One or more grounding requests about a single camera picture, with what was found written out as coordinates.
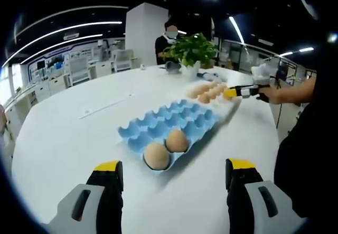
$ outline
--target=white pillar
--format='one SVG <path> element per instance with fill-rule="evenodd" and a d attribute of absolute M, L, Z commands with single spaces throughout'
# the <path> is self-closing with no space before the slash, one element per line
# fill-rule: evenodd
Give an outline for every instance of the white pillar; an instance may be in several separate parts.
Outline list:
<path fill-rule="evenodd" d="M 134 50 L 144 65 L 156 65 L 155 41 L 165 29 L 168 10 L 149 3 L 143 3 L 127 12 L 126 49 Z"/>

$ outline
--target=table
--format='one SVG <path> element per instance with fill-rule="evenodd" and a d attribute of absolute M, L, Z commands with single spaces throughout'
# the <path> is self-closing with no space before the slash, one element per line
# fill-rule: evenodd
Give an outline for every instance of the table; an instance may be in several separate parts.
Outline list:
<path fill-rule="evenodd" d="M 208 72 L 223 74 L 229 86 L 251 83 L 250 76 L 236 71 Z M 243 100 L 228 124 L 159 176 L 127 150 L 117 133 L 118 126 L 161 106 L 168 92 L 185 84 L 181 74 L 169 76 L 158 67 L 134 69 L 88 81 L 34 106 L 16 141 L 12 177 L 37 221 L 48 223 L 59 201 L 86 183 L 95 166 L 119 159 L 124 234 L 227 233 L 226 159 L 253 161 L 265 180 L 273 180 L 278 137 L 267 103 Z"/>

